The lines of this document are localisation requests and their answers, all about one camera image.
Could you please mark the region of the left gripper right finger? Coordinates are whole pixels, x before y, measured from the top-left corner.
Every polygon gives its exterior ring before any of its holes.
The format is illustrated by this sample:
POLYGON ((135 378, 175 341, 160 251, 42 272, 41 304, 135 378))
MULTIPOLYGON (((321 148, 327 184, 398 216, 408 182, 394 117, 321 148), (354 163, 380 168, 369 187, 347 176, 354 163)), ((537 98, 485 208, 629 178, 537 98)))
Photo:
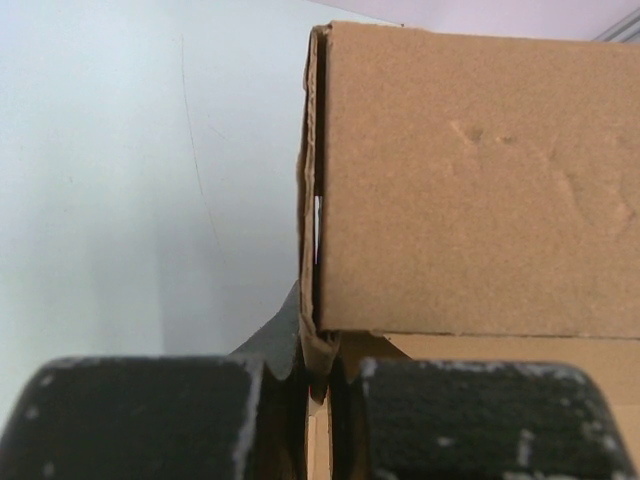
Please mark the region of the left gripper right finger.
POLYGON ((336 479, 627 479, 627 344, 345 344, 336 479))

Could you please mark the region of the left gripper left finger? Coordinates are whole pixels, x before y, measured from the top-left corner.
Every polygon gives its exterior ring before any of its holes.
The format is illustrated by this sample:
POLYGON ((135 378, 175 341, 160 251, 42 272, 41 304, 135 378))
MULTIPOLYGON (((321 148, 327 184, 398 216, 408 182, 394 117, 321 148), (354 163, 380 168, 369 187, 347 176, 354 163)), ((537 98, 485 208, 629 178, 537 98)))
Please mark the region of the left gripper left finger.
POLYGON ((228 355, 69 356, 36 370, 1 435, 5 479, 303 479, 299 291, 228 355))

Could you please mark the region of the brown cardboard box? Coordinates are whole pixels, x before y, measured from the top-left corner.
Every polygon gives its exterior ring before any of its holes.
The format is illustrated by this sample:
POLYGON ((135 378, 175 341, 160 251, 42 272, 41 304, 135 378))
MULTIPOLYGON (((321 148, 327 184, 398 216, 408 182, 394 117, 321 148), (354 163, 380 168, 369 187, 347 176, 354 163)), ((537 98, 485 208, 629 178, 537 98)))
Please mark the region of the brown cardboard box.
POLYGON ((637 429, 638 47, 334 21, 304 89, 299 321, 331 475, 345 344, 627 344, 637 429))

